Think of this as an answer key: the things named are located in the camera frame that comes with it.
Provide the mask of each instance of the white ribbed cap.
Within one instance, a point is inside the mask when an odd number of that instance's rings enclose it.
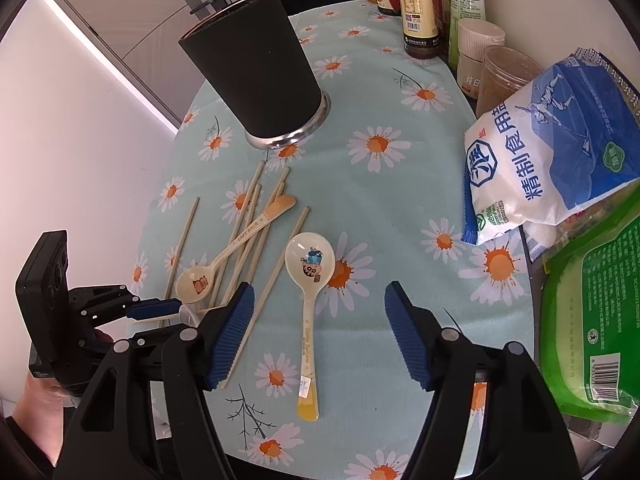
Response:
[[[504,31],[485,20],[463,18],[458,22],[458,50],[476,61],[482,61],[490,46],[504,45]]]

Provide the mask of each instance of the tablecloth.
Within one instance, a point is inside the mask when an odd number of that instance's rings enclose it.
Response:
[[[316,302],[320,418],[296,415],[302,296],[283,269],[228,386],[206,393],[212,420],[225,451],[244,460],[315,479],[393,480],[431,395],[406,370],[384,313],[385,286],[399,280],[414,304],[452,326],[446,308],[473,342],[501,348],[519,340],[532,352],[525,257],[517,231],[480,247],[460,241],[463,133],[474,115],[441,60],[404,53],[401,19],[358,0],[290,20],[331,96],[328,119],[297,146],[260,152],[204,83],[149,207],[130,290],[162,296],[195,196],[178,272],[208,264],[226,246],[262,158],[258,211],[290,166],[286,193],[298,204],[272,226],[253,284],[259,294],[309,205],[304,230],[324,235],[337,259]],[[154,396],[164,412],[157,385]],[[472,469],[483,407],[478,390],[459,474]]]

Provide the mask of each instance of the sticker on spoon handle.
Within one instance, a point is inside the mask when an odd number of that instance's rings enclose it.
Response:
[[[302,271],[305,275],[313,278],[314,283],[319,282],[320,272],[322,271],[322,267],[320,266],[320,263],[322,263],[322,251],[310,247],[306,258],[300,258],[300,261],[302,262]]]
[[[202,294],[202,291],[207,288],[209,282],[205,276],[202,276],[199,280],[193,280],[193,288],[196,289],[196,293]]]
[[[305,377],[304,375],[300,376],[300,390],[298,392],[298,396],[306,399],[309,395],[309,388],[311,387],[311,378]]]

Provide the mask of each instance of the green logo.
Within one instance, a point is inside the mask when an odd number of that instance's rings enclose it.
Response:
[[[622,169],[622,164],[625,161],[625,150],[620,148],[615,142],[608,142],[604,148],[602,161],[613,173],[617,173]]]

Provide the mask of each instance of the light strip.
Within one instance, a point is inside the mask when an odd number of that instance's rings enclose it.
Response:
[[[78,28],[78,26],[71,20],[71,18],[65,14],[65,11],[60,8],[55,0],[44,0],[44,2],[49,6],[51,10],[53,10],[53,13],[58,17],[58,19],[65,24],[65,27],[68,28],[69,31],[71,31],[71,33],[76,38],[78,38],[78,40],[80,40],[80,43],[82,43],[84,47],[94,55],[95,59],[100,61],[100,63],[102,63],[107,68],[107,70],[109,70],[109,72],[111,72],[111,74],[113,74],[113,76],[122,83],[124,88],[129,90],[129,92],[131,92],[131,94],[138,101],[140,101],[147,110],[155,115],[155,117],[158,118],[158,120],[162,124],[164,124],[164,126],[166,126],[172,134],[175,135],[178,133],[178,128],[171,124],[169,120],[164,115],[162,115],[160,110],[153,106],[151,101],[143,96],[140,93],[140,90],[133,86],[131,82],[126,77],[124,77],[122,72],[120,72],[120,70],[118,70],[115,65],[111,61],[109,61],[109,59],[107,59],[107,57],[103,53],[100,52],[100,50],[91,42],[91,40],[89,40],[88,37],[84,35],[82,30]]]

